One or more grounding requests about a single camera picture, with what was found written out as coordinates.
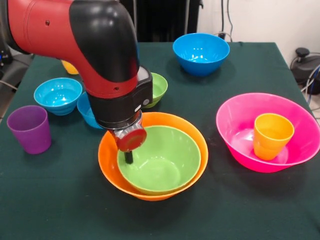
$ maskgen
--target light blue bowl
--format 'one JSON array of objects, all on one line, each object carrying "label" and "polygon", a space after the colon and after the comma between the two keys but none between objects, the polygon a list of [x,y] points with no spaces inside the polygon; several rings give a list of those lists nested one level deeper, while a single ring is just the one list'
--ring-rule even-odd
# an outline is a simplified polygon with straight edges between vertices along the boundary
[{"label": "light blue bowl", "polygon": [[86,92],[82,93],[81,96],[78,99],[78,103],[76,104],[78,111],[83,116],[85,122],[96,129],[103,129],[101,126],[98,125],[96,122],[95,116],[92,112],[88,94]]},{"label": "light blue bowl", "polygon": [[72,78],[60,77],[45,81],[34,91],[34,100],[48,112],[63,116],[77,106],[83,87]]},{"label": "light blue bowl", "polygon": [[212,74],[230,52],[228,43],[208,33],[190,33],[173,43],[177,61],[190,75],[204,77]]}]

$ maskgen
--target bowl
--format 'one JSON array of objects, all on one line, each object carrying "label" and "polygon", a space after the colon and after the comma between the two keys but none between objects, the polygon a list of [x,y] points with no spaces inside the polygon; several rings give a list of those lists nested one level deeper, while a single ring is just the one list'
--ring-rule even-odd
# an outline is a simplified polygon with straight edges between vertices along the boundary
[{"label": "bowl", "polygon": [[34,100],[48,112],[63,116],[71,113],[82,93],[80,82],[72,78],[60,77],[48,80],[34,91]]},{"label": "bowl", "polygon": [[120,173],[117,163],[118,149],[112,135],[107,132],[99,145],[98,161],[100,169],[105,178],[120,191],[145,201],[162,201],[171,198],[194,185],[202,176],[208,163],[207,143],[200,131],[185,119],[163,112],[144,112],[142,114],[142,126],[169,126],[188,134],[200,149],[200,168],[192,180],[183,188],[163,195],[147,195],[135,189]]},{"label": "bowl", "polygon": [[66,72],[70,75],[77,75],[79,74],[78,70],[75,68],[75,66],[73,66],[70,62],[61,60],[62,65],[64,67],[64,69],[66,70]]},{"label": "bowl", "polygon": [[147,138],[132,151],[133,163],[118,151],[122,176],[139,192],[165,195],[183,188],[197,174],[201,153],[197,143],[183,131],[171,126],[145,128]]},{"label": "bowl", "polygon": [[152,97],[152,103],[146,105],[144,108],[152,108],[154,107],[161,98],[165,95],[166,91],[168,90],[168,82],[167,80],[157,74],[152,72],[152,91],[153,91],[153,97]]},{"label": "bowl", "polygon": [[91,127],[95,129],[103,129],[101,126],[98,125],[95,116],[92,112],[88,94],[86,92],[82,93],[78,99],[76,104],[78,111],[81,113],[84,121]]},{"label": "bowl", "polygon": [[[294,135],[270,161],[258,158],[253,150],[255,119],[264,113],[287,118]],[[224,102],[216,114],[218,132],[233,157],[244,167],[260,173],[274,173],[313,158],[320,149],[320,127],[302,106],[269,93],[245,93]]]},{"label": "bowl", "polygon": [[217,70],[230,52],[228,43],[208,33],[190,33],[177,38],[173,51],[190,75],[205,77]]}]

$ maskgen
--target pink bowl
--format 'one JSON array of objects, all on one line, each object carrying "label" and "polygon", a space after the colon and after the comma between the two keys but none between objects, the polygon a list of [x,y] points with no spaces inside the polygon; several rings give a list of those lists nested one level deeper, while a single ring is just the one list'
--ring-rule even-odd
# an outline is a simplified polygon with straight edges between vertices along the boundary
[{"label": "pink bowl", "polygon": [[[279,155],[264,161],[253,151],[253,129],[257,116],[280,114],[294,125],[294,135]],[[246,93],[224,102],[216,114],[217,129],[233,157],[260,173],[274,173],[313,158],[320,149],[320,127],[302,106],[268,93]]]}]

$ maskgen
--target green bowl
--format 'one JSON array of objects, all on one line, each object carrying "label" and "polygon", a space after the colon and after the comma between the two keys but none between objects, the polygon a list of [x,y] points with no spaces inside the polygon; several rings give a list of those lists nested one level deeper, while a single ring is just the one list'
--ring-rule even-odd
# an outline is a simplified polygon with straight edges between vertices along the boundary
[{"label": "green bowl", "polygon": [[152,103],[146,105],[144,108],[152,108],[154,107],[160,99],[165,95],[167,89],[168,89],[168,82],[167,80],[157,74],[152,72],[152,91],[153,91],[153,97],[152,97]]},{"label": "green bowl", "polygon": [[127,164],[125,154],[118,151],[122,176],[146,195],[164,195],[183,188],[200,167],[201,153],[196,142],[170,126],[156,125],[145,130],[146,140],[132,152],[132,164]]}]

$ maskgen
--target yellow cup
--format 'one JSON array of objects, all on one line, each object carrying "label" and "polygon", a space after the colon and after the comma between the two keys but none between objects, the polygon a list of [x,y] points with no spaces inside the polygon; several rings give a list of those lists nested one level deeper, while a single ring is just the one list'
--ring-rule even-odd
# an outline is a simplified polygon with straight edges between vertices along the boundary
[{"label": "yellow cup", "polygon": [[259,115],[254,121],[254,154],[262,160],[274,159],[294,133],[295,127],[284,116],[275,113]]},{"label": "yellow cup", "polygon": [[71,75],[79,74],[78,70],[71,63],[64,60],[61,60],[61,62],[68,74],[71,74]]}]

